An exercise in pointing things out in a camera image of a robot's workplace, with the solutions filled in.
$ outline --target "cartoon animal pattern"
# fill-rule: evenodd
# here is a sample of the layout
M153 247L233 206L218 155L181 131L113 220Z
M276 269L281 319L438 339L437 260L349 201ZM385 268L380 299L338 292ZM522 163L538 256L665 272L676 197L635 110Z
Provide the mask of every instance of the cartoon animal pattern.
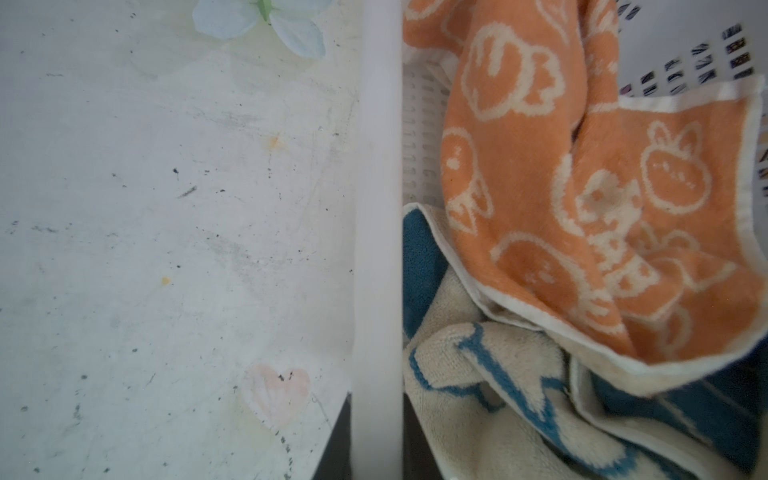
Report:
M458 49L442 140L455 248L504 306L595 345L648 363L721 353L768 323L737 232L746 102L621 108L617 18L610 0L410 2L406 43Z

